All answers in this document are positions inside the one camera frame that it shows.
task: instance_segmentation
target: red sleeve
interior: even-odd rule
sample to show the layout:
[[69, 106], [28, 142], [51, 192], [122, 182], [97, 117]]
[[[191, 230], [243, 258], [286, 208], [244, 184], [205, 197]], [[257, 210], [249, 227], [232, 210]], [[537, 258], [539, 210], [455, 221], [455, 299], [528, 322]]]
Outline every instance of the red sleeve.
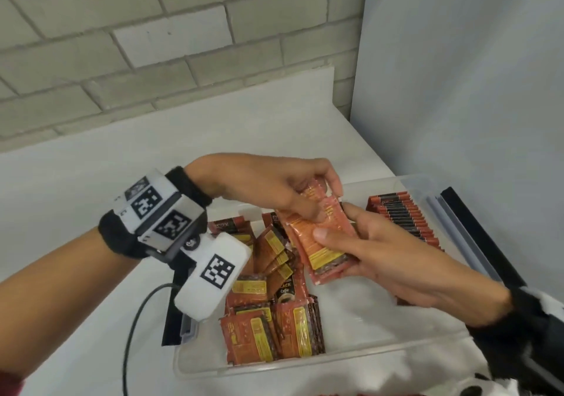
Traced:
[[18, 396], [24, 382], [5, 372], [0, 372], [0, 396]]

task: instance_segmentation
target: forearm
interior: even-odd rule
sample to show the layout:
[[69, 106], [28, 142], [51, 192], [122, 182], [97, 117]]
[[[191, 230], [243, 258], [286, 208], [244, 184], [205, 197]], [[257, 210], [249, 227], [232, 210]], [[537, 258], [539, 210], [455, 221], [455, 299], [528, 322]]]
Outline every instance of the forearm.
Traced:
[[0, 371], [35, 371], [138, 263], [92, 229], [0, 283]]

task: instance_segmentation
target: left hand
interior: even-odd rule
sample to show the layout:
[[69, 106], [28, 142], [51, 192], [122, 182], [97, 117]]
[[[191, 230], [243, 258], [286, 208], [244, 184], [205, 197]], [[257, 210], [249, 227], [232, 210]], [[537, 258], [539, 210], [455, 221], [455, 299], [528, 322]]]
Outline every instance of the left hand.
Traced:
[[313, 221], [323, 221], [325, 216], [317, 202], [299, 195], [309, 180], [325, 179], [337, 197], [343, 195], [341, 180], [327, 158], [223, 153], [200, 157], [184, 169], [210, 197], [291, 210]]

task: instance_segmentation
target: white wall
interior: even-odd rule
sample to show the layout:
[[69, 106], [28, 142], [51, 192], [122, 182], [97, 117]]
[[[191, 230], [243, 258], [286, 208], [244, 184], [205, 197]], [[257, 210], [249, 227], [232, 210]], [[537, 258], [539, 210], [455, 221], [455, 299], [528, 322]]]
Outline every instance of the white wall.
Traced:
[[564, 299], [564, 0], [366, 0], [351, 122]]

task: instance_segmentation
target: right hand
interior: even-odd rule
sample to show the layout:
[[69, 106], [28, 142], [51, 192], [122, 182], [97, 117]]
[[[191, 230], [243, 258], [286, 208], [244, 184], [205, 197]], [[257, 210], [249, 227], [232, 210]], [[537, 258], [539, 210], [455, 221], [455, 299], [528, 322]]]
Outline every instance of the right hand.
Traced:
[[318, 243], [359, 259], [343, 277], [370, 278], [409, 303], [438, 308], [472, 327], [492, 324], [512, 310], [511, 294], [503, 285], [383, 216], [349, 203], [344, 203], [343, 209], [356, 221], [360, 239], [321, 228], [314, 231]]

